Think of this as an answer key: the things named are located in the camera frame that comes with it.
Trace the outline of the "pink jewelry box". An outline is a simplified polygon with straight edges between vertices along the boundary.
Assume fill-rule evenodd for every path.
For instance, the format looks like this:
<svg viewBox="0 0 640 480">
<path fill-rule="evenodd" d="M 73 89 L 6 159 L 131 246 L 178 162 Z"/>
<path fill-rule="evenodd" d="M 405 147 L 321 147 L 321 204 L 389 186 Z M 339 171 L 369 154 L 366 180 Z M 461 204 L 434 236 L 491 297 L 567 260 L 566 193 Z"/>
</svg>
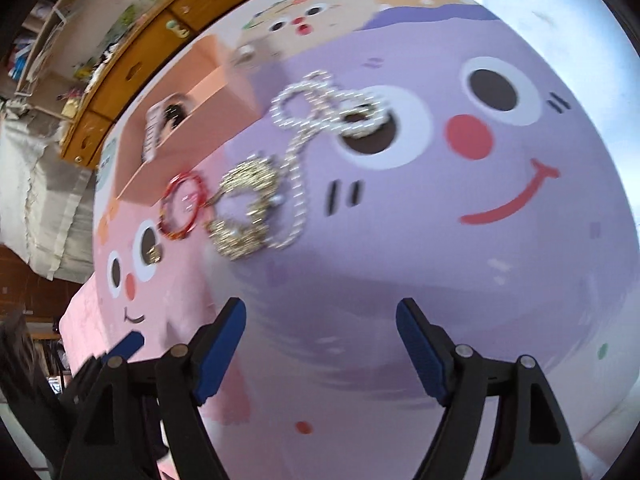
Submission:
<svg viewBox="0 0 640 480">
<path fill-rule="evenodd" d="M 155 156 L 142 159 L 146 113 L 184 96 L 186 119 L 160 140 Z M 124 123 L 118 140 L 111 196 L 152 206 L 169 181 L 262 116 L 252 84 L 231 64 L 231 50 L 215 36 L 201 36 L 168 67 Z"/>
</svg>

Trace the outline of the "white lace bed cover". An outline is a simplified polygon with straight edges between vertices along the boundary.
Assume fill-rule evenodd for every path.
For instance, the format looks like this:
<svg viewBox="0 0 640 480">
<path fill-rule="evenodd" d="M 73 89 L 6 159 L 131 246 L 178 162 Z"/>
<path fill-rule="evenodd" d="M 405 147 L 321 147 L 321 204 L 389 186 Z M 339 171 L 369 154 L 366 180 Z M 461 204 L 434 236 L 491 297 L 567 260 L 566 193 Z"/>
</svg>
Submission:
<svg viewBox="0 0 640 480">
<path fill-rule="evenodd" d="M 1 115 L 1 244 L 47 280 L 93 272 L 96 176 L 60 157 L 63 125 L 37 112 Z"/>
</svg>

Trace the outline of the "cartoon printed table mat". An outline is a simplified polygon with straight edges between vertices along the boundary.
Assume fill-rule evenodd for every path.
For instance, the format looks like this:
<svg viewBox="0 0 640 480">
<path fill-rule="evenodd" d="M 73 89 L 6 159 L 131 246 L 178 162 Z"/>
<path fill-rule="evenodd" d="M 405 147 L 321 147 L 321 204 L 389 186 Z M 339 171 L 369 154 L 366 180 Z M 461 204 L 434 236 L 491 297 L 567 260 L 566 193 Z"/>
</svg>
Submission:
<svg viewBox="0 0 640 480">
<path fill-rule="evenodd" d="M 325 70 L 390 118 L 363 139 L 316 134 L 299 237 L 231 260 L 203 223 L 168 240 L 158 201 L 111 196 L 124 123 L 163 68 L 104 146 L 94 274 L 61 322 L 72 369 L 130 330 L 140 359 L 161 356 L 237 296 L 246 331 L 202 411 L 230 476 L 408 479 L 440 417 L 395 327 L 411 297 L 483 356 L 533 356 L 582 476 L 601 478 L 639 418 L 639 59 L 605 3 L 250 0 L 201 36 L 265 48 L 252 81 L 268 96 Z M 262 116 L 168 214 L 186 222 L 200 185 L 292 139 Z"/>
</svg>

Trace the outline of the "white box pull tab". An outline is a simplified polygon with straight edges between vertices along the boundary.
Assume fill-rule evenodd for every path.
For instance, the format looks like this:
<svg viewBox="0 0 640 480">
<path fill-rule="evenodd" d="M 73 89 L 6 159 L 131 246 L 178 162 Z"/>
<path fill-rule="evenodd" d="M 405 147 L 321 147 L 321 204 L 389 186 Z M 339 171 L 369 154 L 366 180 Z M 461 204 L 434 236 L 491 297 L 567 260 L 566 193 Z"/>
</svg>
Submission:
<svg viewBox="0 0 640 480">
<path fill-rule="evenodd" d="M 235 50 L 233 63 L 236 66 L 249 63 L 255 57 L 255 54 L 256 50 L 252 44 L 243 44 Z"/>
</svg>

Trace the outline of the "wooden shelf hutch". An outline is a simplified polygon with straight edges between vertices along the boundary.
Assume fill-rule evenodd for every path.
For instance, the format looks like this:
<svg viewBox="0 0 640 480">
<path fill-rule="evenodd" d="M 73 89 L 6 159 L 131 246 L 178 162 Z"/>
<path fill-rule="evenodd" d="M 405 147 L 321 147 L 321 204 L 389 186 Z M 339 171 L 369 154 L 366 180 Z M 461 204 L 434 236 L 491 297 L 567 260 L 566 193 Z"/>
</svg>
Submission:
<svg viewBox="0 0 640 480">
<path fill-rule="evenodd" d="M 108 51 L 155 0 L 42 0 L 24 23 L 32 33 L 12 55 L 4 97 L 18 110 L 70 119 Z"/>
</svg>

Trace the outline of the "wooden desk with drawers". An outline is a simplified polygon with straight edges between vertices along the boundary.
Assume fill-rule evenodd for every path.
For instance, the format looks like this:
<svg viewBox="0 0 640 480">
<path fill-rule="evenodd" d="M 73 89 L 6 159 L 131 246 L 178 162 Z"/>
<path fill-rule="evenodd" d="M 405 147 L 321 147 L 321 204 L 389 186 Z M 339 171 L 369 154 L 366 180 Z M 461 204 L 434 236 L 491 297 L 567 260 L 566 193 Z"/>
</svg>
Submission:
<svg viewBox="0 0 640 480">
<path fill-rule="evenodd" d="M 96 70 L 64 130 L 60 157 L 96 168 L 107 133 L 144 86 L 206 27 L 247 0 L 160 0 Z"/>
</svg>

